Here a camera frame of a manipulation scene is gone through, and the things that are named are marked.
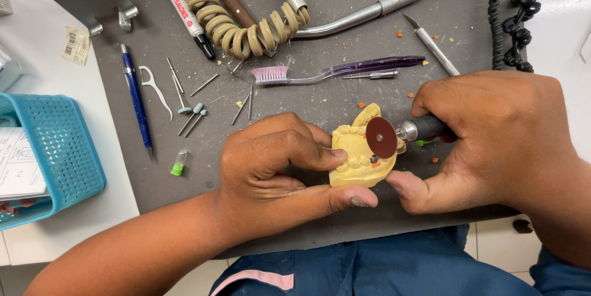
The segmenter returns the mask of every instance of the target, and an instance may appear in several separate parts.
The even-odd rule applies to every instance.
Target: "purple toothbrush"
[[[270,66],[267,68],[257,68],[251,71],[256,77],[258,85],[271,84],[289,84],[303,85],[314,84],[321,80],[336,77],[338,75],[363,73],[368,71],[388,70],[393,68],[403,68],[407,66],[416,66],[423,62],[423,56],[392,56],[385,58],[369,59],[367,61],[342,64],[340,66],[331,66],[323,68],[314,77],[309,78],[287,78],[287,66]]]

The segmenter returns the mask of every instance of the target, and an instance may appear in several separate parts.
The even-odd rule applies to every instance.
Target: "blue plastic basket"
[[[0,93],[0,114],[16,118],[24,129],[51,196],[17,215],[0,213],[0,230],[52,216],[103,190],[105,173],[74,100]]]

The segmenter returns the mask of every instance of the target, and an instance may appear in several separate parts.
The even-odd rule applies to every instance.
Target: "wooden handle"
[[[240,3],[240,0],[222,0],[222,2],[224,2],[236,20],[238,20],[240,26],[243,28],[249,28],[252,25],[256,25],[256,21],[252,18],[251,14],[248,13],[247,8]]]

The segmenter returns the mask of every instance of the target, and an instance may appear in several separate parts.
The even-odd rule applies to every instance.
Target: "dental stone model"
[[[349,156],[329,172],[330,186],[358,184],[370,188],[386,178],[396,163],[396,156],[406,151],[406,143],[398,138],[394,156],[389,159],[373,156],[365,139],[365,129],[370,119],[381,115],[380,107],[372,103],[359,113],[352,125],[341,125],[333,131],[332,148],[342,148]]]

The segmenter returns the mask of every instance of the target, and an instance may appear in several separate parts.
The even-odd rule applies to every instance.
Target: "hand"
[[[230,134],[220,157],[216,212],[225,230],[241,241],[269,236],[353,206],[375,207],[378,198],[364,186],[306,187],[283,175],[290,163],[328,171],[347,160],[330,149],[331,136],[286,112]]]
[[[414,118],[428,113],[459,140],[432,178],[422,181],[400,171],[388,175],[410,213],[493,203],[527,210],[544,205],[560,191],[557,184],[580,172],[562,89],[554,78],[484,71],[429,81],[412,103]]]

